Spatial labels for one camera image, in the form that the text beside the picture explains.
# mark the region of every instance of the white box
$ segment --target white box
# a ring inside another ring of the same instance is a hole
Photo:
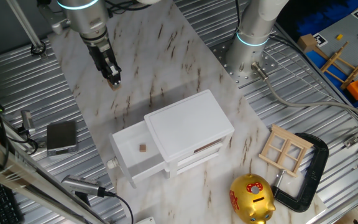
[[[163,170],[166,178],[218,156],[234,128],[209,90],[144,116],[110,142],[124,175],[136,183]],[[146,152],[140,152],[141,144]]]

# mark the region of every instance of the red emblem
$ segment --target red emblem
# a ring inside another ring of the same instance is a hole
[[[236,210],[240,210],[239,205],[237,204],[237,200],[238,198],[236,198],[236,196],[234,195],[234,191],[230,191],[230,201],[231,201],[231,206],[233,206],[234,211]]]
[[[262,186],[261,183],[256,182],[256,183],[254,183],[254,184],[249,184],[249,185],[247,185],[247,191],[248,191],[249,193],[252,193],[251,188],[252,188],[253,186],[256,186],[257,188],[259,188],[259,191],[262,191],[262,190],[264,189],[264,186]]]

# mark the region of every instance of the metal grating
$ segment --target metal grating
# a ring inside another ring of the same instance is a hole
[[[230,43],[224,42],[211,47],[211,50],[219,52],[223,50],[223,45],[227,48]],[[268,73],[274,89],[281,97],[294,103],[307,103],[332,101],[326,96],[331,95],[340,101],[340,97],[332,91],[321,75],[313,71],[293,49],[269,40],[265,51],[296,74],[295,76],[277,63],[274,70]],[[244,77],[232,78],[237,81]],[[358,193],[358,145],[348,149],[343,144],[358,132],[356,119],[348,111],[338,107],[292,108],[283,105],[272,96],[266,84],[259,78],[239,88],[266,126],[274,123],[293,133],[310,133],[329,146],[330,156],[317,190],[318,196],[328,208],[321,215],[329,212],[333,212],[333,216],[343,215],[334,213],[335,209]],[[306,173],[312,157],[313,151],[309,150],[299,168],[303,174]]]
[[[237,23],[234,0],[174,2],[208,47],[223,43],[233,36]],[[239,2],[243,9],[247,0]],[[6,117],[18,126],[20,110],[30,109],[38,127],[35,137],[39,141],[45,139],[48,123],[76,120],[80,142],[80,151],[77,154],[51,161],[44,152],[39,152],[33,158],[58,180],[62,180],[67,174],[78,174],[92,179],[99,178],[106,188],[114,190],[50,44],[47,41],[46,43],[50,56],[47,61],[41,62],[39,58],[31,57],[29,46],[0,56],[0,100],[7,107]],[[324,78],[313,73],[292,49],[275,42],[269,42],[268,45],[272,47],[268,52],[274,58],[310,85],[324,93],[333,92]],[[287,100],[329,100],[284,69],[278,68],[270,75],[270,80],[278,94]],[[311,133],[329,145],[330,158],[318,189],[318,195],[329,208],[326,212],[333,211],[358,192],[358,152],[343,146],[347,136],[358,131],[358,122],[347,111],[329,106],[289,108],[277,103],[260,80],[242,86],[241,91],[266,126],[275,123],[294,133]],[[300,167],[302,172],[305,172],[311,156],[311,152],[305,156]],[[16,198],[21,204],[26,223],[68,223],[63,217],[21,195],[16,195]],[[90,202],[94,210],[105,219],[117,220],[124,217],[121,206],[111,198],[93,197]]]
[[[76,121],[79,144],[76,154],[49,158],[45,150],[39,149],[32,158],[59,181],[68,174],[74,174],[97,179],[105,188],[114,192],[59,62],[49,41],[45,43],[48,54],[46,60],[31,56],[30,46],[0,56],[0,104],[6,109],[4,116],[18,128],[22,122],[20,110],[30,110],[37,132],[32,138],[37,142],[46,140],[48,124]],[[22,195],[15,194],[15,198],[24,214],[25,223],[71,223]],[[89,202],[93,210],[105,220],[116,221],[125,217],[116,198],[95,196],[89,197]]]
[[[235,0],[174,0],[191,26],[208,46],[233,37],[237,27]],[[243,10],[248,0],[239,0]]]

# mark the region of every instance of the piggy bank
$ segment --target piggy bank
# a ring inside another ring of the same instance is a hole
[[[265,224],[276,210],[269,183],[255,174],[234,180],[229,195],[234,211],[246,224]]]

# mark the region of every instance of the gray cable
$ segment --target gray cable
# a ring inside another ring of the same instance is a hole
[[[291,103],[291,102],[285,101],[283,98],[281,98],[276,93],[276,91],[273,89],[273,86],[270,83],[269,79],[266,79],[265,83],[268,86],[268,88],[270,89],[270,91],[272,92],[273,96],[276,97],[276,99],[279,102],[281,102],[281,103],[283,103],[283,104],[285,104],[287,106],[292,106],[292,107],[307,107],[307,106],[321,106],[321,105],[339,106],[341,108],[351,110],[351,111],[353,111],[353,112],[358,114],[358,109],[357,108],[354,108],[353,106],[346,105],[344,103],[337,103],[337,102]]]

